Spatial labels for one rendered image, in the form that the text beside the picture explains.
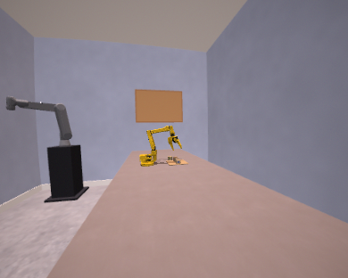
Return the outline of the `tan flat mat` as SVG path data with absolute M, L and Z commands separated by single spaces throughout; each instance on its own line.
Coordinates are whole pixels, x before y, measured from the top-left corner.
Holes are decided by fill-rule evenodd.
M 180 164 L 176 164 L 176 162 L 174 160 L 166 160 L 166 162 L 172 166 L 172 165 L 183 165 L 183 164 L 188 164 L 186 161 L 184 161 L 183 159 L 180 160 Z

